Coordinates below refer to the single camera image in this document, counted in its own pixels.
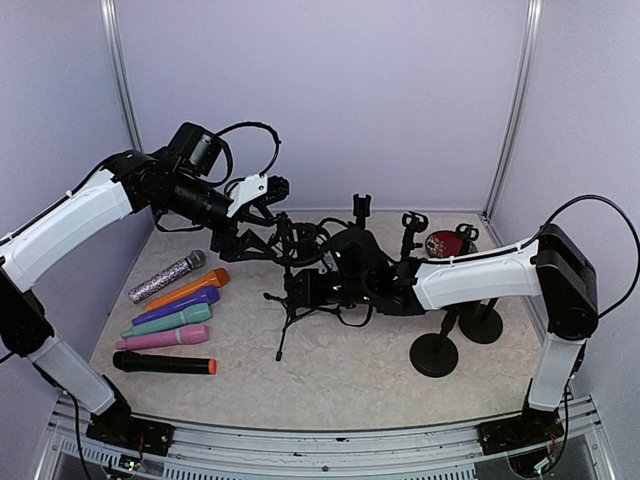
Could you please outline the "black tripod microphone stand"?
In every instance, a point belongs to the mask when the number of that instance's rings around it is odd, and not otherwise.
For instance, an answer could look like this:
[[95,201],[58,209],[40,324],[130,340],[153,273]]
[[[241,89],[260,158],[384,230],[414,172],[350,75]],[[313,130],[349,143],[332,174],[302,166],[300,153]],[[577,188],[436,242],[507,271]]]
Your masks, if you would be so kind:
[[280,343],[275,360],[280,362],[287,330],[296,322],[315,313],[318,308],[311,307],[300,300],[296,300],[290,290],[294,287],[294,268],[303,268],[321,260],[324,255],[322,244],[328,238],[327,231],[319,224],[309,222],[294,222],[287,214],[276,216],[276,231],[268,240],[267,245],[280,252],[274,261],[284,268],[285,297],[278,297],[268,292],[263,297],[269,301],[278,302],[285,310],[285,322],[281,330]]

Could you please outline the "orange toy microphone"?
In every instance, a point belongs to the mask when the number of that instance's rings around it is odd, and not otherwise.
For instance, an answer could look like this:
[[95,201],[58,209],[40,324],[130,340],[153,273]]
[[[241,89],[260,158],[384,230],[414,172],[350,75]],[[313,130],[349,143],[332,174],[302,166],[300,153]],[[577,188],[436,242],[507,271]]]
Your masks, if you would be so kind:
[[168,305],[172,302],[181,300],[189,295],[192,295],[199,291],[204,287],[216,287],[221,288],[228,284],[230,281],[230,274],[226,268],[216,268],[211,270],[209,273],[200,277],[197,280],[194,280],[185,286],[178,288],[172,292],[167,293],[166,295],[152,301],[149,305],[145,307],[146,312],[151,312],[160,307]]

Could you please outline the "silver glitter microphone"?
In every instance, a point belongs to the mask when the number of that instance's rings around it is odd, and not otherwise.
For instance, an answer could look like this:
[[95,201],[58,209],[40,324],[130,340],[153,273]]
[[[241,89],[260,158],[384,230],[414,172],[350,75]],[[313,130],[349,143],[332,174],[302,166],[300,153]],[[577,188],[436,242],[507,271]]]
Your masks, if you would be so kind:
[[140,303],[188,273],[202,268],[205,263],[205,253],[202,250],[192,250],[184,258],[177,260],[133,287],[128,291],[128,297],[134,304]]

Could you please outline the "purple toy microphone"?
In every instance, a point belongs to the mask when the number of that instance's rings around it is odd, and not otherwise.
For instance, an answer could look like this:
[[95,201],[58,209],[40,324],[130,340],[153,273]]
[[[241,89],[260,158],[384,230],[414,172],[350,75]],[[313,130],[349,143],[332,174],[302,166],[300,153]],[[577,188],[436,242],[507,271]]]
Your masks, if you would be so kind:
[[195,293],[185,296],[179,300],[161,306],[135,317],[131,324],[137,326],[149,321],[180,312],[187,307],[205,303],[211,305],[220,299],[220,293],[217,287],[207,286],[197,290]]

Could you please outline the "mint green toy microphone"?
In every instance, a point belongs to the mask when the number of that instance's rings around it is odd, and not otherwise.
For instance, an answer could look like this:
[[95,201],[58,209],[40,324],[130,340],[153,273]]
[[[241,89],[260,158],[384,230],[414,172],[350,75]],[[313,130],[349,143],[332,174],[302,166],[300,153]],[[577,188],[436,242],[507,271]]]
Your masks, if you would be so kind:
[[199,303],[189,306],[179,312],[159,317],[148,322],[134,325],[124,330],[120,336],[122,339],[159,333],[185,325],[202,323],[212,316],[211,308],[207,303]]

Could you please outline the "pink toy microphone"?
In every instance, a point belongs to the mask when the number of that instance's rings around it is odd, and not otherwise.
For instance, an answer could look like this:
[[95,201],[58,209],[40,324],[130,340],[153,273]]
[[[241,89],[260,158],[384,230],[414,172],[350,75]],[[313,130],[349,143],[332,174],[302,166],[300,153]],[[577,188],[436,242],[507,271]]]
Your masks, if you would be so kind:
[[147,334],[120,340],[115,343],[117,351],[138,351],[177,345],[196,345],[209,340],[207,325],[187,325],[177,329]]

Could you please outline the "short black microphone stand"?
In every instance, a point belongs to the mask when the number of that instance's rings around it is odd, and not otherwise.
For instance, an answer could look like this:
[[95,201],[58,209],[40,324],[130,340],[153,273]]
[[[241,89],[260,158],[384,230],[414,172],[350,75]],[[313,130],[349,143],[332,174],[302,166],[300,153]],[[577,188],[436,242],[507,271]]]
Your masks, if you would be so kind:
[[455,234],[461,242],[459,256],[478,252],[476,241],[479,238],[479,229],[477,227],[472,224],[461,223],[456,227]]

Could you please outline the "black wireless microphone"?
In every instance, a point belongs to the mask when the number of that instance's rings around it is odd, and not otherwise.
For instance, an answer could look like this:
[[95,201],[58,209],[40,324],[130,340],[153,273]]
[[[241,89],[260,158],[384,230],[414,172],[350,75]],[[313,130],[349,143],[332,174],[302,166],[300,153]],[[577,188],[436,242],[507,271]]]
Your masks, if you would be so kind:
[[215,359],[139,354],[133,351],[115,352],[113,366],[121,371],[168,374],[216,375]]

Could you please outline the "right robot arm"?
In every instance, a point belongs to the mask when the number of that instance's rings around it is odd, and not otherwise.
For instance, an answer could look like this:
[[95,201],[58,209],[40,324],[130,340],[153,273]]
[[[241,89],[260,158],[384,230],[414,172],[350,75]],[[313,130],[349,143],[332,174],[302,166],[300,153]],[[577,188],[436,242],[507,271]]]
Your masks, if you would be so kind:
[[475,343],[491,344],[503,331],[495,309],[500,298],[539,297],[547,330],[522,410],[511,418],[481,423],[478,433],[488,455],[565,438],[565,394],[603,317],[595,269],[566,233],[547,220],[532,237],[500,249],[418,258],[413,255],[414,237],[425,231],[428,221],[409,212],[402,219],[401,256],[395,260],[367,229],[369,213],[370,198],[356,196],[354,221],[337,233],[320,223],[279,227],[288,321],[316,311],[339,315],[358,305],[390,316],[441,310],[445,316],[440,331],[417,338],[409,354],[419,373],[441,378],[458,362],[449,336],[453,328]]

